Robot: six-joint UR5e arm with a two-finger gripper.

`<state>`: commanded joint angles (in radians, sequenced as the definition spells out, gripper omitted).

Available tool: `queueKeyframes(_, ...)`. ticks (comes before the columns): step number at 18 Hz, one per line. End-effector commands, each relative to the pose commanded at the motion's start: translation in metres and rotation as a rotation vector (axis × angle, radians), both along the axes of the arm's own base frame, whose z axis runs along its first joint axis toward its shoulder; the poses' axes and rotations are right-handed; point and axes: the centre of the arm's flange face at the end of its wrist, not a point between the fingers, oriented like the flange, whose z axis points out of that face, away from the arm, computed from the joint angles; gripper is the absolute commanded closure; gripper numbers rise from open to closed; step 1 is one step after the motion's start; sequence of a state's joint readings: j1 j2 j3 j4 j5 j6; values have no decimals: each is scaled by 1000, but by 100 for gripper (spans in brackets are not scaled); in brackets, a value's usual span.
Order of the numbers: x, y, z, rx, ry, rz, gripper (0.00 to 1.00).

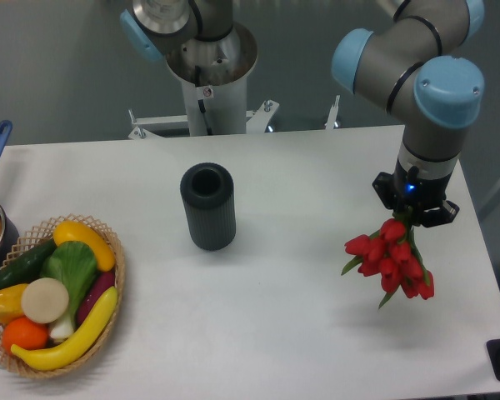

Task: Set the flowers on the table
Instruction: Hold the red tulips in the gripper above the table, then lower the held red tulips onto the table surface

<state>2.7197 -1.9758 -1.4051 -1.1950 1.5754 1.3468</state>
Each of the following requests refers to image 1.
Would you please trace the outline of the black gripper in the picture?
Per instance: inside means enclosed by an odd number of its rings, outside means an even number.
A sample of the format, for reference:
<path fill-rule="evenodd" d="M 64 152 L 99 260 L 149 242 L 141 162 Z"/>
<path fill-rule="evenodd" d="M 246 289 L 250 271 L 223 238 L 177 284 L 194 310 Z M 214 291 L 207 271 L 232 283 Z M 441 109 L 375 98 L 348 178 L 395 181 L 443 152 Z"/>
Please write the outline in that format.
<path fill-rule="evenodd" d="M 386 209 L 402 211 L 406 206 L 418 210 L 417 226 L 433 228 L 452 223 L 459 206 L 446 199 L 446 189 L 452 174 L 438 179 L 420 178 L 413 167 L 406 171 L 401 165 L 393 174 L 380 172 L 372 187 Z"/>

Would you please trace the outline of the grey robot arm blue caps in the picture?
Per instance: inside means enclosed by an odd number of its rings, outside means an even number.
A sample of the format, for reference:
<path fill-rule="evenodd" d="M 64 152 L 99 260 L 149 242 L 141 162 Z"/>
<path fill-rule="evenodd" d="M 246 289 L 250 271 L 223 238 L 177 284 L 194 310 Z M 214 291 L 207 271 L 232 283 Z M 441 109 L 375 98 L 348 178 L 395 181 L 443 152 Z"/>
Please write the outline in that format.
<path fill-rule="evenodd" d="M 383 34 L 349 32 L 332 55 L 333 78 L 403 123 L 393 173 L 373 182 L 383 205 L 415 226 L 447 224 L 458 207 L 446 188 L 483 96 L 481 71 L 452 56 L 481 26 L 480 1 L 403 1 Z M 164 61 L 181 83 L 193 136 L 250 133 L 247 79 L 257 61 L 253 35 L 230 1 L 130 1 L 120 24 L 135 50 Z"/>

